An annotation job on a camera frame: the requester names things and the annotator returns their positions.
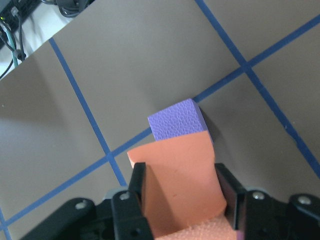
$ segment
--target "blue painter's tape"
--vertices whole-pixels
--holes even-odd
[[[98,138],[98,141],[99,141],[104,153],[106,155],[108,155],[111,152],[110,148],[108,147],[108,144],[107,144],[102,132],[100,131],[100,128],[99,128],[99,126],[98,126],[98,124],[97,124],[97,122],[96,122],[96,120],[94,118],[94,115],[92,114],[92,112],[91,112],[91,110],[90,110],[90,108],[89,108],[89,106],[88,106],[88,104],[87,104],[87,102],[85,100],[85,97],[82,94],[82,92],[81,92],[81,90],[80,90],[80,88],[79,88],[79,86],[78,86],[78,84],[76,82],[76,79],[75,79],[74,75],[72,74],[72,72],[71,72],[71,70],[70,70],[70,68],[69,68],[69,66],[67,64],[67,62],[65,60],[65,57],[63,56],[63,54],[60,51],[58,45],[56,44],[56,41],[53,38],[50,38],[49,42],[50,42],[50,44],[51,44],[51,46],[52,46],[57,58],[59,59],[66,76],[68,77],[68,79],[70,81],[70,84],[71,84],[71,86],[72,86],[72,88],[73,88],[73,90],[74,90],[74,92],[75,92],[75,94],[76,94],[76,96],[77,96],[77,98],[78,98],[78,100],[79,100],[84,112],[85,112],[86,117],[88,118],[88,120],[89,120],[89,122],[91,124],[91,127],[92,127],[96,137]],[[115,160],[112,160],[110,162],[110,164],[111,164],[111,167],[112,167],[112,169],[114,171],[114,174],[116,175],[116,178],[119,180],[119,183],[121,185],[124,184],[126,181],[125,181],[125,178],[124,178],[123,174],[121,173],[121,171],[119,169],[119,166],[118,166],[117,162]]]
[[[110,163],[112,170],[116,176],[116,179],[118,179],[118,182],[120,183],[121,186],[127,186],[126,180],[124,178],[124,176],[122,175],[120,168],[112,154],[112,152],[110,152],[107,156],[108,162]]]
[[[196,4],[198,4],[199,8],[202,10],[203,14],[206,16],[206,18],[209,20],[213,28],[217,31],[220,38],[226,45],[226,47],[230,50],[234,58],[238,61],[240,65],[243,65],[246,63],[245,58],[242,56],[240,51],[237,49],[236,45],[232,42],[231,38],[228,36],[226,31],[223,29],[223,27],[220,25],[216,17],[213,15],[213,13],[210,11],[208,6],[205,4],[203,0],[195,0]]]
[[[278,51],[281,48],[283,48],[284,46],[288,45],[293,40],[300,37],[302,34],[306,33],[307,31],[309,31],[310,29],[312,29],[313,27],[315,27],[319,23],[320,23],[320,14],[318,16],[314,17],[313,19],[311,19],[310,21],[308,21],[306,24],[299,27],[297,30],[295,30],[292,33],[290,33],[289,35],[287,35],[285,38],[281,39],[280,41],[273,44],[268,49],[264,50],[263,52],[261,52],[260,54],[258,54],[254,58],[252,58],[248,62],[249,65],[251,67],[257,65],[258,63],[262,62],[263,60],[265,60],[266,58],[268,58],[269,56],[274,54],[276,51]]]
[[[0,208],[0,222],[1,222],[1,227],[3,229],[6,240],[12,240],[9,229],[8,229],[8,224],[6,223],[6,220],[2,213],[1,208]]]
[[[84,170],[79,172],[78,174],[71,177],[69,180],[65,181],[64,183],[62,183],[61,185],[59,185],[58,187],[56,187],[52,191],[48,192],[46,195],[39,198],[37,201],[33,202],[32,204],[30,204],[29,206],[27,206],[26,208],[24,208],[23,210],[21,210],[20,212],[18,212],[17,214],[12,216],[11,218],[9,218],[6,221],[6,224],[8,226],[13,224],[14,222],[19,220],[20,218],[22,218],[26,214],[30,213],[32,210],[34,210],[37,207],[39,207],[40,205],[44,204],[46,201],[48,201],[51,198],[53,198],[54,196],[58,195],[59,193],[61,193],[62,191],[64,191],[65,189],[67,189],[68,187],[70,187],[71,185],[76,183],[77,181],[83,179],[85,176],[92,173],[94,170],[101,167],[102,165],[104,165],[107,162],[108,162],[108,158],[107,158],[107,156],[104,156],[100,160],[91,164],[90,166],[88,166],[87,168],[85,168]]]
[[[261,83],[258,76],[255,74],[255,72],[252,70],[251,65],[245,60],[245,58],[242,56],[240,51],[237,49],[235,44],[232,42],[230,37],[227,35],[227,33],[224,31],[222,26],[219,24],[218,20],[215,18],[213,13],[210,11],[208,6],[204,3],[203,0],[195,0],[196,3],[199,5],[200,9],[204,13],[204,15],[207,17],[213,28],[217,31],[220,38],[224,42],[224,44],[227,46],[227,48],[230,50],[234,58],[237,60],[237,62],[240,64],[241,69],[247,74],[255,88],[258,90],[258,92],[261,94],[269,108],[273,111],[274,115],[277,117],[277,119],[281,122],[282,126],[286,130],[286,132],[294,139],[296,142],[296,146],[299,149],[299,151],[302,153],[308,164],[311,166],[315,174],[320,178],[320,164],[315,158],[315,156],[312,154],[312,152],[309,150],[308,146],[305,144],[303,139],[298,135],[297,131],[294,129],[288,118],[285,116],[285,114],[280,110],[279,106],[277,105],[276,101],[272,98],[270,93],[267,91],[265,86]],[[285,37],[280,42],[276,43],[271,49],[269,49],[267,52],[264,51],[263,53],[259,54],[257,57],[253,58],[252,63],[258,63],[259,61],[262,61],[262,59],[265,59],[268,55],[274,53],[280,47],[283,47],[284,45],[288,44],[289,42],[296,39],[301,34],[305,33],[308,29],[314,27],[316,24],[318,24],[320,19],[318,19],[318,16],[311,21],[307,22],[305,25],[302,26],[302,28],[297,29],[293,33],[291,33],[288,37]]]
[[[124,144],[122,144],[121,146],[119,146],[115,150],[113,150],[112,151],[113,156],[117,157],[118,155],[122,154],[124,151],[128,150],[133,145],[137,144],[142,139],[144,139],[147,136],[149,136],[151,133],[152,132],[151,132],[151,128],[150,127],[148,127],[147,129],[143,130],[138,135],[134,136],[129,141],[125,142]]]
[[[214,92],[218,91],[223,86],[225,86],[228,83],[230,83],[232,80],[234,80],[237,77],[239,77],[241,74],[243,74],[243,70],[241,69],[241,67],[239,67],[236,70],[234,70],[233,72],[231,72],[230,74],[228,74],[227,76],[225,76],[224,78],[222,78],[221,80],[219,80],[218,82],[216,82],[215,84],[213,84],[210,87],[208,87],[206,90],[204,90],[201,93],[199,93],[197,96],[195,96],[193,98],[193,100],[196,103],[199,103],[200,101],[202,101],[206,97],[208,97],[211,94],[213,94]]]
[[[258,76],[255,72],[250,69],[246,72],[247,76],[250,78],[251,82],[255,86],[255,88],[259,91],[260,95],[263,97],[265,102],[268,104],[270,109],[273,111],[274,115],[278,118],[286,132],[294,139],[296,142],[296,146],[299,151],[302,153],[310,167],[313,169],[315,174],[320,178],[320,164],[309,150],[303,139],[299,136],[298,132],[295,130],[293,125],[290,123],[285,114],[281,111],[276,101],[272,98],[268,90],[261,83]]]

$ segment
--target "orange foam piece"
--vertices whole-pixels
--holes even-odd
[[[155,240],[236,240],[234,231],[225,216],[219,215],[209,221],[193,225]]]
[[[220,215],[226,200],[215,171],[207,131],[160,140],[128,152],[132,166],[146,163],[142,211],[154,237]]]

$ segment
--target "gray surface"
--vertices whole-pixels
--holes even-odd
[[[318,177],[245,75],[200,107],[216,162],[224,163],[245,187],[263,188],[285,202],[293,193],[320,197]]]
[[[320,159],[320,26],[254,67],[265,87]]]
[[[319,0],[204,0],[249,61],[319,14]]]
[[[66,201],[72,198],[83,197],[92,199],[95,204],[99,204],[107,191],[116,186],[119,186],[119,184],[112,174],[110,165],[106,164],[98,168],[96,171],[81,179],[59,195],[10,225],[9,231],[12,239],[20,239],[30,229],[34,228],[36,224],[41,222]]]
[[[238,67],[193,1],[98,1],[54,39],[111,150]]]
[[[318,1],[292,3],[223,1],[210,7],[249,59],[319,9]],[[193,1],[98,0],[54,39],[111,150],[146,129],[148,115],[194,97],[238,68]],[[254,68],[316,156],[318,49],[319,27]],[[264,188],[280,200],[297,192],[319,196],[319,179],[245,75],[200,106],[216,161],[247,187]],[[103,155],[48,43],[0,81],[0,207],[6,219]],[[129,181],[126,153],[116,160]],[[67,199],[98,202],[118,186],[106,164],[9,226],[12,239]]]
[[[1,240],[2,240],[2,239],[3,239],[3,240],[6,239],[4,231],[0,231],[0,239],[1,239]]]
[[[0,133],[6,219],[104,156],[48,43],[0,81]]]

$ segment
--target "green cable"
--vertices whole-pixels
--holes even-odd
[[[8,29],[6,27],[2,26],[1,22],[0,22],[0,25],[1,25],[2,29],[4,30],[4,32],[6,33],[6,36],[7,36],[8,40],[9,40],[10,46],[14,50],[16,50],[15,43],[14,43],[14,40],[13,40],[13,37],[12,37],[11,33],[8,31]],[[13,64],[14,64],[14,67],[16,68],[18,66],[18,59],[15,57],[15,54],[14,54],[13,51],[11,53],[12,53]]]

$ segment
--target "purple foam block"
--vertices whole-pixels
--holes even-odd
[[[156,141],[208,130],[199,106],[187,99],[148,117]]]

